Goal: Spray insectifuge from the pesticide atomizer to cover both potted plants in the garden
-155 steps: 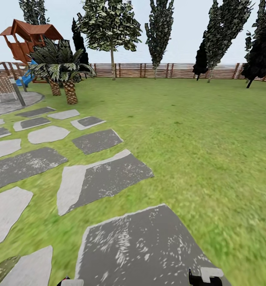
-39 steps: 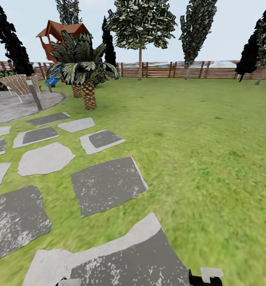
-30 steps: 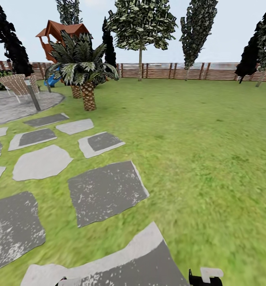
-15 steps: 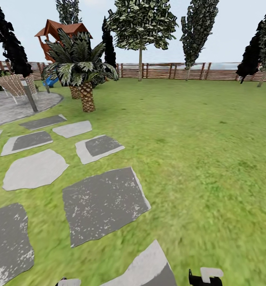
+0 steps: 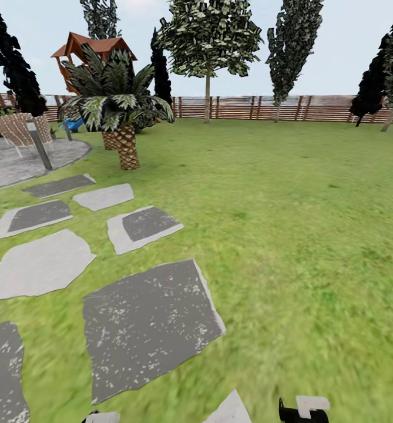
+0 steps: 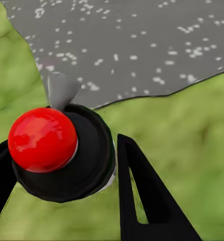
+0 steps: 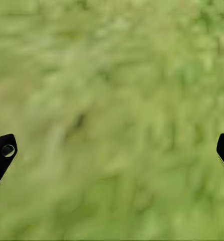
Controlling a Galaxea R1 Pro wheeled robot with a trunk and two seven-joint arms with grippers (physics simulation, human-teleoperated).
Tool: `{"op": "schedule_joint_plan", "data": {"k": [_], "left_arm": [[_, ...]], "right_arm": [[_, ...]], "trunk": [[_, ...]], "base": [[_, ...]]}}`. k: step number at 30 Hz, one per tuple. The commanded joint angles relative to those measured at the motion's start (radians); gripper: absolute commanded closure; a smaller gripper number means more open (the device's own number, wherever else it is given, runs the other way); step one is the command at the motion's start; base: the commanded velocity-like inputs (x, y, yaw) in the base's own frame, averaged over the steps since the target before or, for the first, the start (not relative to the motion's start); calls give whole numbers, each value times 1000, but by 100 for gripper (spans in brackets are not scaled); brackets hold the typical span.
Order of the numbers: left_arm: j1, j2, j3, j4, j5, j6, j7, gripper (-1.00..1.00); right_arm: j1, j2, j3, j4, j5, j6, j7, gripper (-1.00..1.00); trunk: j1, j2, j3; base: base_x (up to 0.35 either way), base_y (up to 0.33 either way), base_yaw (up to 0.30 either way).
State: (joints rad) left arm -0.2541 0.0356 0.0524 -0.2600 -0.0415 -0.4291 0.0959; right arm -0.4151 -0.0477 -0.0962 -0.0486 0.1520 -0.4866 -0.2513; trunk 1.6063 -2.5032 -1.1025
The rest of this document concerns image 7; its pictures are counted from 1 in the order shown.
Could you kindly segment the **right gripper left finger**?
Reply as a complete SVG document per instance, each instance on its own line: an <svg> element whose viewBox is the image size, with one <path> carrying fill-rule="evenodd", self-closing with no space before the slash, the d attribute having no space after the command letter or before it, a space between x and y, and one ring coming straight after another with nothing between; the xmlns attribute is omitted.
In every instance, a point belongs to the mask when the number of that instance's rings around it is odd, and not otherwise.
<svg viewBox="0 0 224 241"><path fill-rule="evenodd" d="M18 148L14 134L0 137L0 180L8 169Z"/></svg>

